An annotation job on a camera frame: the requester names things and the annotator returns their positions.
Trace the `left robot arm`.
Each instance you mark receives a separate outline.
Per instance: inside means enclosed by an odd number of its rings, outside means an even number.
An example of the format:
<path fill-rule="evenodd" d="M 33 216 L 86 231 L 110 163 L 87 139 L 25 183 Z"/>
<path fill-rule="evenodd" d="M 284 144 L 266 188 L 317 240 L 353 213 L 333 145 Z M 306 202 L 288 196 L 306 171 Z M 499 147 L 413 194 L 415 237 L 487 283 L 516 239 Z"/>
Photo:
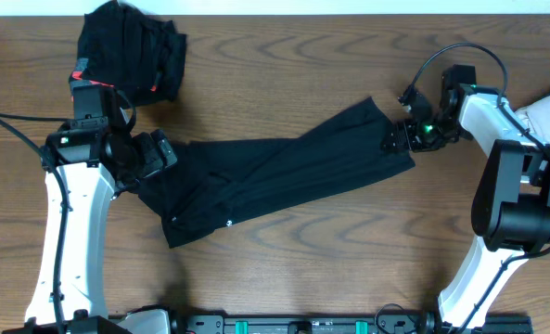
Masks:
<path fill-rule="evenodd" d="M 103 288 L 110 203 L 129 181 L 177 161 L 161 130 L 130 136 L 107 128 L 73 129 L 48 136 L 55 161 L 47 171 L 47 221 L 40 273 L 20 333 L 169 333 L 162 307 L 112 319 Z"/>

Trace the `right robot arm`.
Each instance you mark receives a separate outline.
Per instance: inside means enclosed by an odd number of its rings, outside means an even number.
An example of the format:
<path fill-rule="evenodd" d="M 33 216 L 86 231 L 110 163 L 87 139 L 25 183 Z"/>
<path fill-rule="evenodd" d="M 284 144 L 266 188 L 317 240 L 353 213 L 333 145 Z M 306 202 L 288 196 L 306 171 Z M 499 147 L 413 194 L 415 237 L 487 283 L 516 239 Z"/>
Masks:
<path fill-rule="evenodd" d="M 411 116 L 393 126 L 385 149 L 432 151 L 468 135 L 487 156 L 471 206 L 470 249 L 440 292 L 437 313 L 417 325 L 420 333 L 481 332 L 511 276 L 550 252 L 550 142 L 491 87 L 447 84 L 438 115 L 413 86 L 399 101 Z"/>

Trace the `black shirt with white logo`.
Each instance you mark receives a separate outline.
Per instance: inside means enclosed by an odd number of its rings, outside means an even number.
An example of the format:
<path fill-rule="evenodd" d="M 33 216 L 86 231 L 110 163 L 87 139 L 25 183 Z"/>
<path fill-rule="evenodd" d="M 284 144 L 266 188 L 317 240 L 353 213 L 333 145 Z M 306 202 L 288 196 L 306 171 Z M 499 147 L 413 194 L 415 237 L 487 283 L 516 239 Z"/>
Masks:
<path fill-rule="evenodd" d="M 368 186 L 414 167 L 386 152 L 391 122 L 367 98 L 297 138 L 174 142 L 177 162 L 136 194 L 160 217 L 170 247 L 217 229 Z"/>

